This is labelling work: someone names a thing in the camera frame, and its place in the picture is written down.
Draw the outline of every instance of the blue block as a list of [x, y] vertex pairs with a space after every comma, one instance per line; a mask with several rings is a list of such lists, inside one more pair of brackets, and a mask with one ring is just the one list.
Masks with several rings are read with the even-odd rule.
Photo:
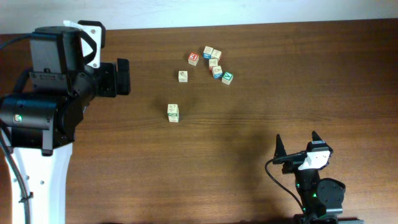
[[203, 57], [205, 59], [211, 59], [211, 55], [210, 54], [203, 53]]

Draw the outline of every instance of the white block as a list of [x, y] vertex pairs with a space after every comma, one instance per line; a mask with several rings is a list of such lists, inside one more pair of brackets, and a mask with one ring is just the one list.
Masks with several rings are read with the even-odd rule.
[[213, 53], [213, 48], [206, 46], [205, 50], [203, 51], [203, 57], [206, 59], [211, 59], [211, 53]]
[[219, 61], [221, 59], [221, 52], [219, 50], [214, 49], [213, 53], [211, 53], [211, 59], [217, 59]]
[[213, 67], [213, 69], [211, 69], [211, 72], [213, 73], [214, 78], [221, 78], [223, 76], [223, 70], [221, 69], [221, 66]]
[[211, 71], [211, 69], [215, 66], [218, 66], [218, 60], [217, 59], [210, 59], [209, 60], [209, 70]]
[[180, 111], [178, 110], [178, 105], [169, 104], [167, 106], [167, 116], [170, 122], [178, 122], [180, 119]]
[[234, 74], [225, 72], [222, 78], [223, 83], [229, 85], [232, 82], [232, 79], [234, 78]]
[[196, 66], [199, 62], [199, 55], [191, 53], [188, 57], [188, 63]]
[[178, 72], [178, 80], [179, 80], [179, 82], [188, 82], [188, 72], [187, 71], [179, 71]]

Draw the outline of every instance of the cube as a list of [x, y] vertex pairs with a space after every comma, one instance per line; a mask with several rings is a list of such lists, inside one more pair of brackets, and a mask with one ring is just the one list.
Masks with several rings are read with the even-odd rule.
[[221, 69], [221, 66], [213, 67], [213, 69], [211, 69], [211, 72], [213, 73], [214, 78], [221, 78], [223, 76], [223, 70]]
[[214, 49], [213, 53], [211, 53], [211, 59], [217, 59], [219, 61], [221, 59], [221, 52], [219, 50]]
[[223, 83], [229, 85], [233, 78], [234, 78], [234, 74], [225, 72], [223, 75], [222, 81], [223, 81]]
[[179, 82], [188, 82], [188, 72], [187, 71], [179, 71], [178, 72], [178, 81]]
[[211, 69], [215, 66], [218, 66], [218, 61], [217, 59], [210, 59], [209, 60], [209, 70], [211, 71]]
[[198, 62], [199, 62], [199, 55], [197, 55], [195, 53], [191, 53], [188, 57], [188, 63], [196, 66], [198, 64]]
[[206, 46], [205, 50], [203, 51], [203, 57], [206, 59], [211, 59], [211, 53], [213, 53], [213, 48]]
[[180, 111], [178, 110], [178, 105], [169, 104], [167, 106], [167, 116], [170, 122], [178, 122], [180, 119]]

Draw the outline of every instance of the block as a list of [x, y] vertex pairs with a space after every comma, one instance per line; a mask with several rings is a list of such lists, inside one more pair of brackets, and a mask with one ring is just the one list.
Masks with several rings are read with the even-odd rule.
[[223, 76], [223, 70], [221, 69], [221, 66], [213, 67], [213, 69], [211, 69], [211, 72], [213, 73], [214, 78], [221, 78]]
[[217, 59], [210, 59], [209, 60], [209, 70], [211, 71], [211, 69], [215, 66], [218, 66], [218, 61]]
[[217, 59], [217, 61], [219, 61], [221, 59], [221, 52], [214, 49], [213, 53], [211, 53], [211, 59]]
[[169, 117], [170, 122], [178, 122], [180, 119], [180, 111], [178, 110], [178, 105], [167, 105], [167, 116]]
[[232, 79], [234, 78], [234, 74], [225, 72], [222, 78], [223, 83], [229, 85], [232, 82]]
[[188, 57], [188, 63], [196, 66], [198, 64], [198, 62], [199, 62], [199, 55], [197, 55], [195, 53], [191, 53]]
[[187, 71], [179, 71], [178, 72], [178, 80], [179, 80], [179, 82], [188, 82], [188, 72]]
[[203, 51], [203, 57], [206, 59], [211, 59], [211, 53], [213, 53], [213, 48], [206, 46], [205, 50]]

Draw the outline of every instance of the white panel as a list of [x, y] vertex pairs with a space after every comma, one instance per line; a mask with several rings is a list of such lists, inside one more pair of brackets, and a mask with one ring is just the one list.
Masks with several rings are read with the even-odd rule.
[[0, 34], [81, 19], [137, 29], [393, 17], [393, 0], [0, 0]]

